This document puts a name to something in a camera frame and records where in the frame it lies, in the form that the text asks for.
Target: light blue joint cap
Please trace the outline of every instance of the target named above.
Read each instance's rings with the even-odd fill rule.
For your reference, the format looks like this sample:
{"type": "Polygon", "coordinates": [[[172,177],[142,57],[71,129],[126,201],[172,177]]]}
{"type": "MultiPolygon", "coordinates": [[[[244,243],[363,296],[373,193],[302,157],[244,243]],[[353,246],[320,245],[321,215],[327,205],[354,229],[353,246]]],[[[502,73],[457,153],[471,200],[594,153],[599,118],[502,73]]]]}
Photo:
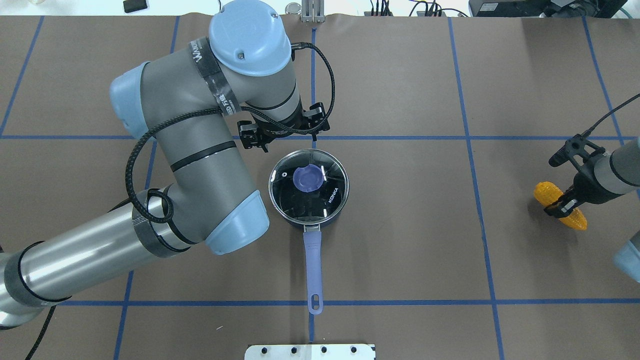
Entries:
{"type": "Polygon", "coordinates": [[[631,241],[627,241],[625,246],[618,251],[613,257],[613,262],[633,280],[640,282],[640,251],[631,241]]]}
{"type": "Polygon", "coordinates": [[[273,75],[291,59],[282,19],[259,0],[235,0],[223,6],[209,24],[209,42],[219,61],[242,75],[273,75]]]}
{"type": "Polygon", "coordinates": [[[149,61],[118,76],[109,87],[111,106],[124,124],[124,128],[136,139],[144,135],[149,128],[142,113],[140,83],[142,70],[149,61]]]}
{"type": "Polygon", "coordinates": [[[267,209],[260,191],[255,190],[213,229],[205,243],[214,254],[224,255],[252,243],[264,235],[267,229],[267,209]]]}

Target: grid line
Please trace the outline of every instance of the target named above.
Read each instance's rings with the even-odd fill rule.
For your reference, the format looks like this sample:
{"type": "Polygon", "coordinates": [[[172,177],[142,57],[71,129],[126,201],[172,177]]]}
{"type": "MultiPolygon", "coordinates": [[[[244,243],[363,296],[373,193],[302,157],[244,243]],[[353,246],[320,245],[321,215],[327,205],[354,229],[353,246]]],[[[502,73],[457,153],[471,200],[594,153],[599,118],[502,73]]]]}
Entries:
{"type": "MultiPolygon", "coordinates": [[[[117,300],[67,300],[59,306],[122,306],[117,300]]],[[[640,304],[639,298],[470,299],[470,300],[325,300],[325,306],[489,306],[640,304]]],[[[306,300],[130,300],[129,307],[280,307],[307,306],[306,300]]]]}
{"type": "MultiPolygon", "coordinates": [[[[316,31],[317,28],[312,28],[311,29],[311,44],[316,44],[316,31]]],[[[311,80],[310,80],[310,87],[311,87],[311,104],[315,104],[316,103],[316,51],[311,49],[311,80]]],[[[313,138],[311,138],[311,149],[316,149],[317,148],[317,143],[313,140],[313,138]]],[[[316,318],[315,315],[313,315],[312,313],[309,313],[309,321],[308,321],[308,327],[309,327],[309,343],[313,343],[314,342],[314,338],[316,336],[316,318]]]]}
{"type": "MultiPolygon", "coordinates": [[[[317,28],[311,29],[311,44],[316,44],[317,28]]],[[[311,49],[311,105],[316,103],[316,51],[311,49]]],[[[317,148],[317,142],[311,138],[311,148],[317,148]]]]}
{"type": "Polygon", "coordinates": [[[13,102],[15,101],[16,95],[18,95],[18,89],[20,88],[20,84],[22,83],[22,78],[24,77],[24,73],[27,71],[27,64],[31,59],[31,53],[33,53],[33,48],[36,46],[36,41],[38,40],[38,35],[40,34],[40,30],[42,29],[43,22],[44,22],[44,15],[41,16],[40,21],[38,21],[38,26],[36,27],[36,31],[33,33],[33,38],[31,39],[31,45],[29,45],[29,51],[27,51],[27,56],[25,56],[24,63],[22,63],[22,68],[20,69],[18,80],[16,80],[15,82],[15,86],[13,87],[13,93],[11,94],[11,98],[9,99],[9,104],[7,104],[6,106],[6,111],[4,112],[4,118],[2,120],[2,124],[0,124],[0,136],[2,136],[2,133],[4,133],[6,123],[9,121],[9,115],[11,114],[11,108],[13,107],[13,102]]]}
{"type": "MultiPolygon", "coordinates": [[[[175,50],[175,41],[178,37],[178,27],[180,25],[180,17],[176,16],[175,21],[173,22],[173,36],[171,39],[171,47],[169,49],[169,53],[173,54],[175,50]]],[[[157,142],[153,142],[153,146],[151,148],[151,154],[149,155],[149,164],[147,167],[147,178],[145,180],[145,189],[148,189],[151,184],[151,176],[154,170],[154,161],[156,159],[156,149],[157,142]]],[[[120,325],[118,326],[118,336],[116,337],[116,345],[113,351],[113,360],[118,360],[120,357],[120,347],[122,346],[122,338],[124,336],[124,326],[127,321],[127,310],[129,308],[129,298],[131,296],[131,287],[133,285],[133,275],[134,270],[129,272],[129,276],[127,277],[127,287],[124,293],[124,301],[122,302],[122,313],[120,315],[120,325]]]]}
{"type": "MultiPolygon", "coordinates": [[[[604,85],[604,79],[602,78],[602,73],[600,72],[600,66],[598,65],[598,59],[596,58],[596,52],[593,49],[591,34],[589,33],[589,26],[587,25],[587,18],[585,18],[584,16],[582,17],[582,25],[584,26],[584,34],[587,36],[587,44],[589,45],[589,51],[591,52],[591,60],[593,60],[593,66],[596,70],[596,75],[598,76],[598,81],[600,82],[600,87],[602,88],[604,99],[607,101],[607,107],[609,108],[609,111],[611,111],[613,110],[613,106],[611,106],[609,93],[607,92],[607,87],[604,85]]],[[[616,133],[618,134],[620,145],[624,145],[625,142],[622,140],[622,132],[620,131],[620,126],[618,126],[618,120],[616,119],[615,113],[611,114],[611,120],[613,121],[613,126],[616,128],[616,133]]]]}
{"type": "MultiPolygon", "coordinates": [[[[566,140],[573,135],[538,136],[538,135],[318,135],[318,140],[566,140]]],[[[589,136],[592,140],[635,140],[636,136],[589,136]]],[[[131,135],[1,135],[4,140],[135,140],[131,135]]],[[[291,135],[278,140],[311,140],[307,135],[291,135]]]]}
{"type": "Polygon", "coordinates": [[[471,180],[474,185],[474,196],[476,198],[476,209],[478,213],[478,219],[480,221],[480,230],[482,232],[482,243],[484,248],[484,265],[486,267],[486,277],[489,285],[489,296],[491,296],[491,300],[493,304],[492,312],[493,312],[493,326],[495,329],[495,338],[498,346],[498,356],[500,360],[504,360],[504,349],[502,346],[502,333],[500,331],[500,318],[498,316],[498,307],[495,303],[495,288],[493,286],[493,274],[491,270],[491,259],[489,256],[489,246],[486,241],[486,231],[484,229],[484,216],[482,212],[482,203],[480,201],[480,191],[478,189],[478,182],[476,176],[476,165],[474,163],[474,154],[473,148],[471,146],[471,138],[469,134],[469,126],[467,122],[467,110],[465,107],[465,98],[462,90],[462,80],[460,79],[460,68],[458,66],[458,54],[456,52],[456,38],[453,32],[453,25],[451,22],[451,18],[447,18],[447,22],[449,24],[449,37],[451,38],[451,52],[453,54],[453,65],[456,70],[456,82],[458,83],[458,97],[460,98],[460,111],[462,114],[462,123],[465,128],[465,138],[467,142],[467,153],[469,156],[469,166],[471,168],[471,180]]]}

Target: cable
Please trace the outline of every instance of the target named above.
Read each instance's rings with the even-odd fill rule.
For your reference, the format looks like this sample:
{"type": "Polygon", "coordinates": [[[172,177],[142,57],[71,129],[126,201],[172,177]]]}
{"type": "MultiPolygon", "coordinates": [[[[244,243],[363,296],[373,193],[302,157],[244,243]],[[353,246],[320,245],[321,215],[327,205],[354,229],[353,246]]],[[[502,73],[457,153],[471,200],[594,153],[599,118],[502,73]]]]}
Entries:
{"type": "Polygon", "coordinates": [[[389,0],[382,0],[382,5],[382,16],[390,16],[391,12],[389,11],[389,0]]]}
{"type": "Polygon", "coordinates": [[[123,201],[120,201],[116,206],[112,207],[112,208],[111,208],[111,210],[109,210],[109,211],[107,211],[107,212],[108,212],[108,213],[110,213],[110,212],[112,212],[113,210],[115,210],[115,209],[119,209],[119,208],[121,208],[122,206],[125,206],[126,204],[128,204],[128,203],[130,203],[130,202],[131,202],[131,199],[126,198],[126,199],[124,199],[123,201]]]}
{"type": "Polygon", "coordinates": [[[631,14],[629,14],[629,12],[628,12],[628,11],[626,11],[626,10],[625,10],[625,9],[623,9],[623,8],[620,8],[620,11],[621,11],[623,14],[625,14],[629,19],[633,19],[633,18],[634,18],[633,16],[631,16],[631,14]]]}
{"type": "MultiPolygon", "coordinates": [[[[335,76],[333,75],[333,69],[329,64],[329,60],[326,59],[322,51],[320,51],[320,49],[318,49],[314,44],[311,44],[310,42],[298,42],[298,43],[292,44],[291,48],[293,50],[313,49],[318,54],[318,56],[320,56],[320,58],[326,65],[327,71],[329,72],[329,77],[331,78],[331,102],[329,103],[329,108],[324,114],[324,117],[322,118],[322,120],[320,120],[318,125],[306,130],[294,129],[292,127],[288,127],[286,125],[283,125],[273,120],[271,117],[267,116],[266,114],[254,108],[250,108],[248,106],[241,106],[241,109],[244,111],[248,111],[254,115],[257,115],[263,118],[266,122],[276,126],[281,130],[287,131],[289,133],[295,133],[300,135],[313,134],[319,131],[324,126],[324,123],[327,121],[327,119],[329,119],[329,116],[333,111],[333,105],[335,104],[335,76]]],[[[138,140],[138,143],[136,143],[136,146],[131,151],[131,155],[127,160],[127,166],[125,167],[124,182],[125,182],[125,189],[127,190],[127,195],[129,196],[128,200],[131,201],[131,204],[133,205],[134,208],[136,208],[136,210],[138,210],[140,215],[142,215],[147,220],[158,223],[158,224],[169,222],[173,217],[173,202],[167,194],[160,192],[158,190],[149,190],[147,192],[148,195],[159,197],[163,199],[166,203],[166,215],[163,217],[156,217],[146,209],[146,207],[140,202],[140,200],[136,196],[136,190],[134,189],[134,186],[133,186],[133,168],[136,163],[136,159],[138,159],[138,156],[142,151],[142,148],[145,146],[147,141],[149,141],[149,139],[151,139],[156,133],[160,132],[163,129],[166,129],[171,125],[175,125],[181,121],[191,119],[193,117],[201,117],[201,116],[215,115],[215,114],[222,114],[222,110],[220,110],[220,108],[211,108],[211,109],[205,109],[205,110],[192,111],[190,113],[179,115],[177,117],[174,117],[170,120],[167,120],[165,122],[162,122],[154,126],[151,130],[147,131],[144,135],[142,135],[142,137],[138,140]]]]}
{"type": "Polygon", "coordinates": [[[419,4],[424,4],[424,16],[427,16],[427,13],[429,12],[433,14],[433,9],[435,6],[437,6],[438,8],[441,8],[441,6],[436,2],[428,3],[427,1],[415,1],[415,0],[409,0],[409,1],[412,1],[415,3],[413,8],[411,9],[411,12],[409,13],[409,16],[413,15],[413,11],[415,10],[416,7],[418,7],[419,4]]]}
{"type": "Polygon", "coordinates": [[[135,165],[136,159],[140,155],[140,151],[142,151],[142,148],[145,146],[147,141],[149,141],[149,139],[151,139],[160,130],[163,130],[171,125],[177,124],[181,121],[190,119],[192,117],[200,117],[205,115],[214,115],[214,114],[221,114],[221,113],[222,113],[222,110],[220,110],[220,108],[212,108],[212,109],[198,110],[198,111],[193,111],[191,113],[182,114],[180,116],[174,117],[170,120],[167,120],[161,124],[156,125],[153,129],[147,131],[144,135],[142,135],[140,140],[138,140],[138,143],[136,143],[136,146],[131,151],[131,155],[127,160],[127,166],[125,167],[125,172],[124,172],[124,185],[125,185],[125,189],[127,190],[127,195],[129,196],[129,200],[131,201],[131,204],[133,205],[134,208],[136,208],[136,210],[138,210],[140,215],[145,217],[147,220],[158,223],[158,224],[169,222],[171,220],[171,217],[173,217],[173,202],[171,201],[171,199],[169,199],[169,196],[167,196],[167,194],[159,191],[155,191],[153,193],[153,195],[162,198],[166,202],[167,214],[161,218],[151,214],[136,196],[136,190],[133,187],[133,166],[135,165]]]}
{"type": "Polygon", "coordinates": [[[38,350],[38,346],[40,346],[40,342],[42,341],[42,338],[44,338],[45,332],[47,332],[47,328],[49,327],[49,322],[51,322],[51,318],[53,317],[53,312],[55,310],[56,310],[55,305],[53,305],[49,309],[49,314],[47,314],[47,318],[44,320],[44,323],[42,324],[42,329],[40,330],[40,334],[38,335],[36,342],[31,347],[31,351],[29,351],[29,354],[27,354],[27,357],[25,357],[24,360],[31,360],[31,358],[33,357],[33,354],[35,354],[36,350],[38,350]]]}
{"type": "Polygon", "coordinates": [[[443,12],[444,10],[452,10],[452,11],[455,11],[455,12],[458,12],[458,13],[462,14],[462,16],[463,16],[463,17],[469,17],[466,13],[463,13],[463,12],[461,12],[460,10],[458,10],[458,9],[453,9],[453,8],[444,8],[444,9],[442,9],[442,8],[441,8],[441,9],[440,9],[440,15],[439,15],[439,16],[442,16],[442,12],[443,12]]]}
{"type": "Polygon", "coordinates": [[[429,3],[427,3],[426,1],[415,1],[415,5],[413,6],[413,8],[411,9],[411,12],[409,13],[409,16],[413,15],[413,11],[415,10],[416,7],[418,7],[418,5],[420,4],[424,4],[424,11],[427,11],[427,8],[429,7],[429,3]]]}
{"type": "Polygon", "coordinates": [[[614,112],[624,108],[626,105],[628,105],[630,102],[632,102],[633,100],[636,100],[638,97],[640,97],[640,94],[636,94],[634,96],[632,96],[629,100],[623,102],[622,104],[618,105],[615,109],[611,110],[610,112],[606,113],[603,117],[600,118],[600,120],[596,121],[595,124],[593,124],[593,126],[591,126],[589,129],[587,129],[585,132],[582,133],[583,137],[588,137],[589,135],[591,135],[591,133],[596,129],[596,126],[600,125],[600,123],[602,121],[604,121],[604,119],[606,119],[607,117],[609,117],[611,114],[613,114],[614,112]]]}

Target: handle hole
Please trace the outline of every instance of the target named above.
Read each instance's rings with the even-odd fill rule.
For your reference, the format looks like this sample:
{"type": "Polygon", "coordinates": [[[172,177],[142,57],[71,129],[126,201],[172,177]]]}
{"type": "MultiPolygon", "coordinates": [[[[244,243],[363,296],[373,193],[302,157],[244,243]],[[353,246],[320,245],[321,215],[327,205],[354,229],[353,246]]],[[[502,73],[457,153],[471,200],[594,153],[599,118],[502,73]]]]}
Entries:
{"type": "Polygon", "coordinates": [[[320,308],[320,296],[318,294],[313,294],[311,296],[311,308],[313,310],[318,310],[320,308]]]}

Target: metal bracket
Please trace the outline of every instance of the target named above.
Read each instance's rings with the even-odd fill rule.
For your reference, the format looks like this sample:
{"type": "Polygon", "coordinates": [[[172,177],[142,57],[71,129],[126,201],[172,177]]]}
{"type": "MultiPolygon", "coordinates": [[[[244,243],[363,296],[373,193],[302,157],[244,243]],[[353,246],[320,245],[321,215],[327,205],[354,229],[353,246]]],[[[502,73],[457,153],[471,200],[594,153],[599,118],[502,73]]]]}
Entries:
{"type": "Polygon", "coordinates": [[[302,0],[302,22],[324,22],[324,0],[302,0]]]}
{"type": "Polygon", "coordinates": [[[375,360],[373,344],[253,345],[246,349],[244,360],[311,359],[375,360]]]}

